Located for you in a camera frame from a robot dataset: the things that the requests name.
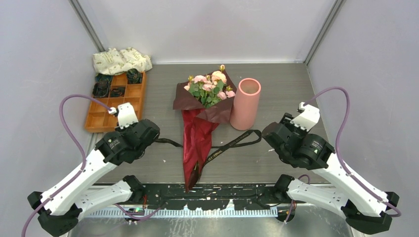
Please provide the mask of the maroon and red wrapping paper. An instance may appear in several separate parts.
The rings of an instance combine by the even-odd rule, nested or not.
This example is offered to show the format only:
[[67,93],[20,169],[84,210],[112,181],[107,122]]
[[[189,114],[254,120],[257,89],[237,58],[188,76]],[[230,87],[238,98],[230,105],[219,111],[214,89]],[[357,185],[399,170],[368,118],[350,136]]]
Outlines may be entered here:
[[[237,91],[227,72],[227,85]],[[233,98],[220,101],[205,108],[179,83],[176,87],[173,109],[181,112],[183,119],[183,171],[185,191],[190,191],[199,180],[203,164],[212,147],[212,133],[221,123],[228,123],[233,107]]]

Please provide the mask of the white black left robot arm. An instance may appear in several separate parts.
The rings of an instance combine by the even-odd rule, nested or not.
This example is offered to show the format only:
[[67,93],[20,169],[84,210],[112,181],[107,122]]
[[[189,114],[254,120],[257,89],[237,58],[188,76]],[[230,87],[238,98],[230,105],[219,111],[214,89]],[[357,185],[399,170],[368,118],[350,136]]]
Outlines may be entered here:
[[148,119],[106,133],[82,163],[57,185],[43,193],[34,191],[28,195],[41,227],[51,236],[59,237],[97,210],[126,201],[140,203],[144,187],[134,175],[92,193],[87,190],[122,163],[141,158],[159,134],[160,128]]

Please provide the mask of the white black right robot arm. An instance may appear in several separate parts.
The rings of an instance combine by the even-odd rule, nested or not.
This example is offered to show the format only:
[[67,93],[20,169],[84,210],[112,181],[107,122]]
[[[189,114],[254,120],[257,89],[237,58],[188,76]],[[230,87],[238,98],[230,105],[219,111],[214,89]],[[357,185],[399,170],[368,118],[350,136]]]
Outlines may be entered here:
[[395,192],[383,192],[360,177],[346,164],[340,164],[334,147],[319,135],[310,133],[320,119],[319,112],[285,113],[280,122],[269,124],[262,138],[279,159],[293,168],[305,168],[329,181],[335,191],[324,190],[283,174],[274,186],[277,201],[299,200],[314,204],[342,217],[346,223],[368,235],[388,231],[392,217],[387,203],[397,205]]

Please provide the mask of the pink flower bouquet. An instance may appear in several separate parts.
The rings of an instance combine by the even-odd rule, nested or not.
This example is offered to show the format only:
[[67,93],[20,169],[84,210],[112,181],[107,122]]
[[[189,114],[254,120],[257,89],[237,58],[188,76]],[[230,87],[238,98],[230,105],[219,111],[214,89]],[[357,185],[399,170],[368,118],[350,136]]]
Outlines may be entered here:
[[227,75],[223,64],[219,66],[218,71],[211,74],[189,76],[188,83],[183,88],[205,108],[236,95],[233,87],[227,85]]

